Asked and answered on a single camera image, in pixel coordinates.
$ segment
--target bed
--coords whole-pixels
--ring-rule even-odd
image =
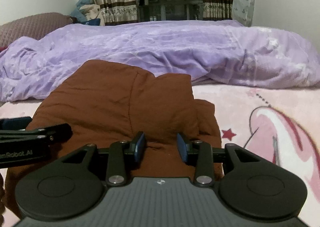
[[[0,117],[32,116],[41,101],[15,101],[45,99],[88,59],[139,66],[156,76],[190,74],[194,98],[215,104],[222,146],[236,143],[298,175],[308,188],[300,218],[319,227],[320,57],[311,44],[295,33],[236,21],[140,26],[106,31],[74,24],[39,41],[15,41],[0,58],[7,69]],[[17,62],[28,65],[11,70]],[[17,221],[10,212],[4,217],[4,226]]]

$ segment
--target black circular disc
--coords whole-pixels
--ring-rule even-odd
[[[280,167],[264,165],[238,165],[220,181],[220,197],[231,209],[251,218],[279,220],[296,216],[307,198],[304,182]]]
[[[76,164],[61,163],[37,170],[21,179],[15,196],[23,215],[41,221],[57,221],[93,207],[103,193],[98,177]]]

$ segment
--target bed sheet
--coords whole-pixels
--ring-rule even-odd
[[[0,103],[0,118],[15,118],[15,117],[23,117],[30,116],[32,117],[36,112],[36,109],[39,107],[42,101],[32,100],[32,101],[17,101],[14,103],[6,102],[1,106]],[[5,180],[5,176],[7,173],[7,169],[0,169],[0,173]],[[6,209],[3,214],[4,223],[3,227],[11,227],[17,223],[19,220],[15,214],[13,214],[10,210]]]
[[[215,104],[222,146],[233,142],[298,175],[308,188],[299,217],[320,226],[320,90],[193,87]]]

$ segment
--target pink cartoon print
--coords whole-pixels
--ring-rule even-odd
[[[310,135],[293,119],[272,107],[256,108],[250,116],[252,137],[245,148],[299,176],[308,198],[299,217],[319,226],[320,155]]]

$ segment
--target folded brown clothing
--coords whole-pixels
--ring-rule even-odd
[[[39,106],[27,129],[60,123],[69,123],[73,136],[65,143],[51,146],[52,159],[88,143],[108,147],[144,131],[147,148],[140,168],[132,171],[132,176],[192,179],[195,169],[182,162],[176,146],[178,132],[221,147],[214,105],[194,100],[189,75],[155,77],[138,67],[101,60],[87,61],[53,91]],[[3,203],[17,216],[17,182],[46,163],[8,169]],[[221,166],[215,165],[214,169],[219,178]]]

